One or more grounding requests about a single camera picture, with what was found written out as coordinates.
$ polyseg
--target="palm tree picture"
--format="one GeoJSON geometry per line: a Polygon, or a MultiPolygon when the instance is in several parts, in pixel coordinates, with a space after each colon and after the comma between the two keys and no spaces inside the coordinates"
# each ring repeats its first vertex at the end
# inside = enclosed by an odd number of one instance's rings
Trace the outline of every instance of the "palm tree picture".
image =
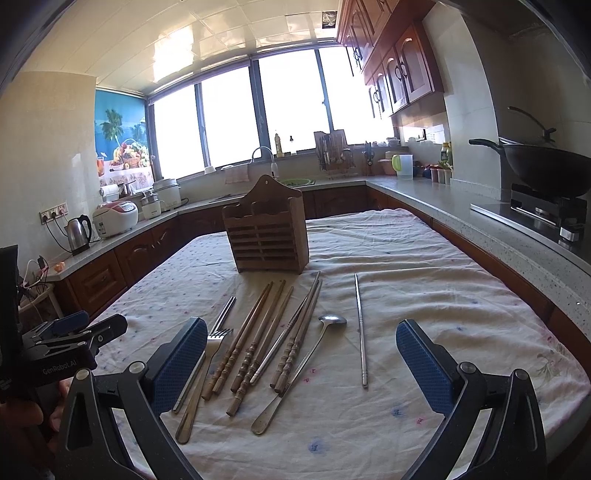
{"type": "Polygon", "coordinates": [[[105,114],[107,116],[107,121],[101,123],[105,139],[115,140],[118,145],[121,145],[119,143],[119,136],[123,135],[123,128],[121,127],[123,117],[112,108],[105,110],[105,114]]]}

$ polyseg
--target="wok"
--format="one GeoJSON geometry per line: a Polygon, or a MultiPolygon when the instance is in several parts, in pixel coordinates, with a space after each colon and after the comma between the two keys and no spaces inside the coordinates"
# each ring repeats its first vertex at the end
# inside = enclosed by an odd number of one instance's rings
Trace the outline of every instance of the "wok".
{"type": "Polygon", "coordinates": [[[483,138],[475,138],[468,143],[484,145],[504,155],[517,176],[544,195],[574,198],[591,189],[589,157],[536,145],[499,145],[483,138]]]}

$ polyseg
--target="wooden chopstick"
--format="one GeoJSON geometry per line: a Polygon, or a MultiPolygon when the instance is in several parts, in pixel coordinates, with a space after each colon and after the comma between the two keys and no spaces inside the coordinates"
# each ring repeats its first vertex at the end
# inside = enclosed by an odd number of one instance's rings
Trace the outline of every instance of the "wooden chopstick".
{"type": "Polygon", "coordinates": [[[297,354],[300,351],[301,344],[304,342],[304,337],[306,336],[306,332],[308,331],[308,325],[310,324],[310,319],[312,318],[312,314],[314,313],[314,309],[316,308],[316,301],[318,301],[321,288],[322,280],[318,282],[318,286],[314,291],[314,298],[310,302],[308,310],[306,310],[304,321],[300,326],[300,330],[297,332],[294,345],[293,347],[291,347],[291,352],[287,357],[287,362],[285,362],[285,366],[283,367],[283,372],[281,372],[279,380],[277,380],[277,383],[275,384],[275,393],[282,394],[285,391],[285,387],[287,386],[287,381],[289,380],[289,376],[291,373],[291,368],[296,362],[297,354]]]}
{"type": "Polygon", "coordinates": [[[234,340],[232,341],[232,344],[230,345],[230,347],[228,347],[228,351],[226,351],[225,355],[223,356],[222,361],[217,366],[216,372],[212,375],[211,379],[209,380],[209,383],[203,389],[203,393],[201,395],[202,399],[209,400],[212,397],[213,387],[215,387],[217,379],[222,374],[222,371],[223,371],[224,367],[226,366],[226,362],[230,358],[230,355],[232,354],[232,351],[236,347],[238,340],[240,340],[242,332],[244,332],[244,330],[246,329],[246,326],[248,325],[248,322],[250,322],[250,319],[254,315],[256,308],[259,306],[262,298],[265,296],[265,293],[267,293],[268,290],[270,289],[270,285],[271,284],[267,284],[267,286],[261,292],[261,295],[258,297],[258,300],[252,306],[251,311],[248,313],[248,315],[246,315],[244,322],[242,322],[242,325],[240,326],[240,330],[238,331],[238,333],[234,337],[234,340]]]}
{"type": "Polygon", "coordinates": [[[217,379],[215,386],[213,387],[213,393],[215,393],[216,395],[219,395],[219,393],[222,391],[222,388],[223,388],[224,384],[226,383],[228,375],[232,371],[232,367],[236,363],[236,360],[238,359],[238,355],[240,355],[240,352],[242,351],[242,347],[244,347],[244,344],[246,343],[246,339],[248,338],[248,335],[250,334],[252,327],[256,323],[258,316],[261,314],[261,310],[263,308],[263,305],[267,301],[267,297],[269,296],[269,292],[271,291],[272,288],[273,288],[273,282],[270,282],[268,285],[267,291],[263,294],[261,301],[256,306],[256,309],[255,309],[254,313],[252,314],[252,317],[249,320],[246,328],[242,332],[242,335],[240,335],[240,338],[238,339],[238,342],[236,343],[235,348],[232,351],[232,354],[230,355],[230,358],[228,358],[228,361],[226,362],[225,367],[223,367],[223,371],[220,373],[220,376],[217,379]]]}
{"type": "Polygon", "coordinates": [[[287,295],[285,295],[285,298],[283,299],[283,302],[279,306],[279,310],[277,311],[275,318],[273,318],[271,324],[269,325],[267,334],[265,335],[265,338],[263,339],[261,346],[259,347],[258,352],[256,353],[256,358],[253,359],[250,367],[248,368],[248,372],[246,372],[244,379],[240,383],[240,388],[238,388],[238,390],[236,391],[236,395],[234,395],[234,400],[232,401],[232,404],[226,412],[231,417],[233,417],[236,414],[236,412],[238,411],[238,407],[240,407],[242,400],[244,400],[244,396],[246,395],[246,392],[250,385],[251,378],[259,368],[263,360],[263,357],[267,352],[267,347],[269,347],[269,343],[271,343],[271,340],[273,339],[273,334],[275,333],[275,330],[277,330],[277,326],[279,325],[279,322],[283,317],[283,313],[285,312],[285,308],[287,307],[287,304],[290,301],[293,291],[294,287],[290,287],[289,291],[287,292],[287,295]]]}
{"type": "Polygon", "coordinates": [[[269,305],[269,308],[265,312],[265,316],[262,318],[261,324],[258,326],[258,329],[256,330],[255,337],[252,339],[250,347],[248,347],[248,349],[246,350],[246,355],[244,356],[244,360],[242,361],[242,365],[240,366],[238,375],[236,375],[234,382],[232,382],[230,391],[233,393],[236,393],[236,390],[238,390],[238,388],[240,387],[242,380],[244,380],[244,375],[248,371],[248,368],[251,366],[252,358],[255,355],[256,348],[258,347],[258,344],[261,341],[262,334],[265,332],[265,329],[267,328],[267,324],[269,323],[269,320],[271,319],[273,312],[275,312],[275,308],[277,307],[277,303],[279,302],[279,298],[283,293],[284,287],[285,280],[281,280],[281,282],[279,283],[279,288],[275,293],[275,297],[273,298],[271,305],[269,305]]]}
{"type": "Polygon", "coordinates": [[[283,372],[283,367],[285,366],[285,362],[287,362],[287,358],[289,357],[289,354],[291,352],[291,347],[293,347],[294,342],[296,341],[296,336],[298,334],[298,331],[300,330],[301,323],[304,321],[304,317],[306,316],[306,312],[308,311],[308,307],[310,305],[310,302],[312,301],[312,297],[314,296],[314,292],[316,291],[316,287],[318,286],[319,278],[320,278],[320,272],[318,272],[316,274],[316,277],[314,278],[314,282],[312,283],[312,286],[310,287],[310,291],[308,292],[308,296],[306,299],[306,303],[304,304],[304,308],[302,309],[302,311],[300,313],[300,317],[297,319],[297,322],[295,323],[295,325],[291,331],[291,336],[289,337],[289,340],[285,344],[285,350],[283,351],[283,356],[279,360],[279,364],[277,365],[277,370],[273,374],[273,378],[271,379],[271,383],[269,384],[271,386],[271,388],[275,388],[275,385],[276,385],[277,381],[279,380],[281,373],[283,372]]]}

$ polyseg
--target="window frame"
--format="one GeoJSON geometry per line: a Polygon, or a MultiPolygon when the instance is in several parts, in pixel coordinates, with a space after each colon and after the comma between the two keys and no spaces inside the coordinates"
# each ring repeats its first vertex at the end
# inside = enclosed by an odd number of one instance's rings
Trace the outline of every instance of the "window frame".
{"type": "MultiPolygon", "coordinates": [[[[155,121],[155,119],[154,119],[154,103],[156,101],[166,97],[167,95],[179,90],[179,89],[188,87],[190,85],[194,86],[194,88],[195,88],[195,103],[196,103],[196,108],[197,108],[197,120],[199,123],[199,134],[200,134],[201,148],[202,148],[202,153],[203,153],[203,163],[204,163],[205,167],[210,167],[211,163],[210,163],[210,159],[209,159],[209,145],[207,143],[207,125],[206,125],[204,112],[203,112],[203,89],[201,86],[201,82],[208,79],[208,78],[220,75],[222,73],[229,72],[231,70],[242,68],[245,66],[248,66],[248,71],[249,71],[251,92],[252,92],[252,102],[253,102],[254,111],[255,111],[256,130],[258,132],[259,145],[262,147],[271,148],[271,137],[269,134],[269,127],[267,124],[267,113],[266,113],[266,109],[265,109],[265,99],[264,99],[263,91],[262,91],[261,70],[259,68],[259,59],[260,58],[274,56],[274,55],[281,55],[283,53],[289,53],[292,51],[314,50],[314,53],[316,55],[316,64],[318,67],[318,73],[320,75],[320,83],[322,85],[322,91],[323,91],[323,96],[324,96],[323,104],[324,104],[324,107],[326,108],[326,116],[327,116],[327,120],[328,120],[329,130],[330,130],[330,133],[334,132],[335,127],[333,125],[332,111],[330,109],[329,93],[328,93],[328,89],[326,86],[326,78],[324,77],[324,68],[322,66],[322,58],[320,57],[320,49],[321,48],[329,48],[329,47],[344,48],[338,42],[327,41],[327,42],[323,42],[321,44],[315,44],[312,46],[310,46],[310,45],[295,46],[295,47],[281,48],[279,50],[259,53],[257,55],[248,57],[247,59],[240,59],[238,61],[224,64],[223,66],[220,66],[220,67],[212,68],[212,69],[208,70],[207,72],[184,78],[183,80],[181,80],[177,83],[174,83],[172,85],[168,85],[168,86],[161,88],[161,89],[158,89],[152,95],[147,97],[146,103],[147,103],[148,115],[147,115],[146,119],[147,119],[147,125],[148,125],[148,133],[149,133],[148,143],[149,143],[150,153],[151,153],[151,155],[153,155],[155,157],[155,160],[152,162],[154,165],[153,170],[154,170],[155,179],[161,180],[162,174],[161,174],[161,168],[160,168],[160,159],[158,158],[158,144],[157,144],[157,140],[156,140],[155,126],[154,126],[155,125],[155,123],[154,123],[154,121],[155,121]]],[[[307,154],[307,153],[313,153],[313,152],[314,152],[314,149],[312,148],[312,149],[309,149],[306,151],[299,151],[298,153],[307,154]]],[[[271,153],[268,150],[263,149],[263,152],[261,152],[261,157],[255,159],[254,161],[255,162],[269,162],[269,161],[271,161],[271,153]]],[[[230,167],[230,166],[234,166],[234,165],[241,165],[241,164],[250,163],[250,162],[251,162],[251,159],[244,159],[241,161],[236,161],[234,163],[228,164],[223,167],[217,167],[216,169],[221,170],[226,167],[230,167]]],[[[200,172],[196,172],[193,175],[189,175],[184,178],[201,176],[203,174],[204,174],[204,172],[200,171],[200,172]]]]}

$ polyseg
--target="white rice cooker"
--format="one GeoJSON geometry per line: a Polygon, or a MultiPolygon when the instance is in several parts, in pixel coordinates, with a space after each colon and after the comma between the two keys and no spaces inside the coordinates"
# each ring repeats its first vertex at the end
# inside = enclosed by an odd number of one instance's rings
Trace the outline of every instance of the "white rice cooker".
{"type": "Polygon", "coordinates": [[[177,179],[165,179],[154,182],[152,189],[154,193],[158,194],[163,212],[168,212],[181,206],[180,188],[177,179]]]}
{"type": "Polygon", "coordinates": [[[120,200],[99,205],[92,214],[92,223],[99,237],[109,238],[137,225],[138,215],[138,207],[134,202],[120,200]]]}

